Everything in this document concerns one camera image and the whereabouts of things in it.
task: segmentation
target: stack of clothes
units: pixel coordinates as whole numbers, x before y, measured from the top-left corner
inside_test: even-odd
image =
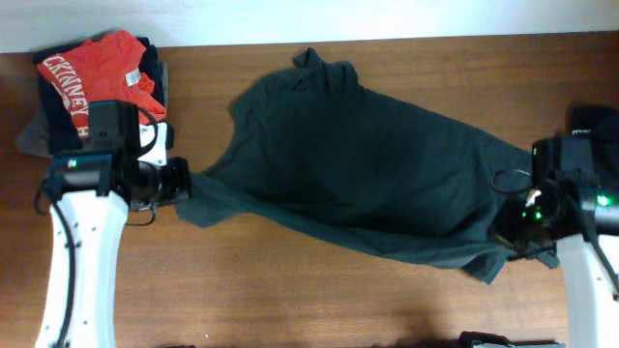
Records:
[[[86,40],[34,54],[39,72],[40,106],[17,137],[26,154],[51,157],[77,149],[88,135],[88,104],[132,102],[158,121],[167,115],[167,64],[147,38],[120,30],[100,41]],[[148,119],[140,115],[140,123]]]

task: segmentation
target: t-shirt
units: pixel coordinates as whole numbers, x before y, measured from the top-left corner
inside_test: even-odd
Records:
[[[167,100],[163,94],[162,72],[160,70],[157,48],[150,43],[148,38],[137,38],[137,40],[146,47],[146,51],[142,54],[139,62],[139,70],[146,73],[155,82],[155,89],[151,96],[165,107]],[[40,50],[33,54],[33,63],[35,65],[40,64],[54,54],[68,52],[82,44],[69,43]],[[47,145],[49,146],[49,154],[54,155],[62,151],[79,149],[81,147],[81,140],[77,136],[77,130],[62,97],[41,74],[39,74],[38,85],[42,112],[48,123],[49,135]]]
[[[160,121],[165,108],[151,94],[155,82],[138,65],[146,48],[130,33],[120,30],[101,41],[87,40],[65,53],[37,64],[39,73],[62,97],[80,137],[88,135],[89,102],[132,102]],[[149,124],[140,114],[140,123]]]
[[[232,142],[192,174],[180,218],[207,227],[254,213],[339,246],[462,268],[490,283],[510,254],[487,232],[506,199],[490,182],[497,170],[530,172],[530,154],[361,86],[348,62],[325,63],[311,48],[293,62],[296,69],[261,78],[231,105]],[[517,176],[501,183],[528,184]]]

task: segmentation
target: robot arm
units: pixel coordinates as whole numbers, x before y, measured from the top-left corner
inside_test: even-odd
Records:
[[[574,348],[619,341],[619,191],[615,177],[596,170],[604,146],[615,145],[577,137],[534,144],[528,197],[510,197],[490,227],[514,259],[547,263],[543,252],[560,260]]]
[[[157,207],[191,194],[187,162],[165,157],[168,124],[140,126],[137,112],[120,101],[91,103],[88,141],[47,169],[41,191],[52,206],[53,250],[37,348],[115,347],[116,259],[128,213],[150,209],[153,221]]]
[[[74,243],[74,282],[70,285],[70,259],[64,226],[51,209],[53,251],[44,319],[35,347],[53,347],[67,328],[65,345],[115,347],[114,288],[116,259],[129,206],[117,193],[97,196],[93,189],[69,192],[57,202],[70,227]],[[70,287],[72,299],[68,299]],[[67,304],[71,304],[66,319]]]
[[[619,270],[619,237],[599,239],[613,269]],[[568,291],[571,346],[612,347],[619,342],[619,302],[600,257],[581,234],[557,241],[557,255]]]

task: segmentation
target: table surface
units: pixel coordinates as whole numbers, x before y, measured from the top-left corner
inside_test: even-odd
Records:
[[[232,136],[230,102],[307,46],[348,60],[361,83],[528,148],[564,126],[571,102],[619,107],[619,33],[161,49],[172,156],[201,170]],[[0,55],[0,346],[27,347],[43,317],[49,219],[32,208],[48,160],[14,139],[37,108],[28,54]],[[535,261],[487,286],[460,271],[332,246],[262,217],[199,229],[172,208],[127,227],[118,254],[119,347],[370,347],[462,331],[567,342],[560,270]]]

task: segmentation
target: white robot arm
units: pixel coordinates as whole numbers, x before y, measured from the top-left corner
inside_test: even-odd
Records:
[[[150,209],[152,222],[156,207],[191,194],[187,162],[166,158],[169,125],[141,126],[137,111],[91,103],[91,142],[47,169],[40,192],[51,202],[53,250],[36,348],[114,348],[116,260],[128,213]]]
[[[619,270],[619,237],[602,235],[600,247]],[[593,246],[581,234],[557,242],[568,291],[570,342],[573,348],[610,348],[619,342],[619,302]]]

